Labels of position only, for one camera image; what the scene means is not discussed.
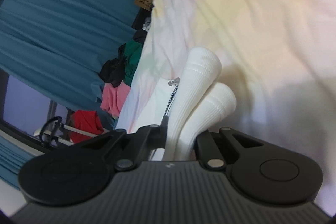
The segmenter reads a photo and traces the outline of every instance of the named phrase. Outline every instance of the white sock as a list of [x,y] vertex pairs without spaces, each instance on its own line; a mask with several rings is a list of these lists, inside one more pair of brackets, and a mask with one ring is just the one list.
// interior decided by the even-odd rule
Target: white sock
[[174,160],[188,160],[197,135],[234,112],[236,104],[236,97],[227,85],[214,83],[184,124]]
[[220,75],[221,70],[220,60],[210,50],[201,47],[190,50],[169,113],[163,160],[173,159],[177,140],[185,121],[209,86]]

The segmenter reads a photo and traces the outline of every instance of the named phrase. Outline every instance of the curtain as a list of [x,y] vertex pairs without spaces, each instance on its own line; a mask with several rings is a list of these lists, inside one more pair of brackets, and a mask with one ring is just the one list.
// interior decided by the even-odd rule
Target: curtain
[[98,74],[132,38],[134,0],[0,0],[0,68],[72,110],[100,110]]
[[0,179],[19,189],[17,175],[34,156],[0,136]]

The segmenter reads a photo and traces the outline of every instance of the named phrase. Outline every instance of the ribbed gray surface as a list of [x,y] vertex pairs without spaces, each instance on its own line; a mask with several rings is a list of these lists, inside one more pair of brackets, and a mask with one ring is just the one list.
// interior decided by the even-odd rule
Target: ribbed gray surface
[[224,174],[198,162],[144,162],[118,173],[88,202],[65,208],[28,204],[12,217],[18,224],[320,224],[328,219],[311,203],[293,208],[253,203]]

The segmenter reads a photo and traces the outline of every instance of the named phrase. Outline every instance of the red cloth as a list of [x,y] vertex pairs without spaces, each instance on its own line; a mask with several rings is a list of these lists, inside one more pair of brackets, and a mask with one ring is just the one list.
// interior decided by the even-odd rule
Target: red cloth
[[[78,110],[72,114],[75,128],[99,135],[104,132],[96,111]],[[90,140],[91,137],[76,132],[71,133],[70,138],[74,143]]]

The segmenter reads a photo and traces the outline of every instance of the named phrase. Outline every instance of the pink clothing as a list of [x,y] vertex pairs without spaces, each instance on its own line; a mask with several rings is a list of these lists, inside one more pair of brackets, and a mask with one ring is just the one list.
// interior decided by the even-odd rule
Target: pink clothing
[[130,90],[131,87],[126,85],[124,81],[116,88],[111,83],[106,83],[100,108],[107,111],[113,117],[119,117],[121,108]]

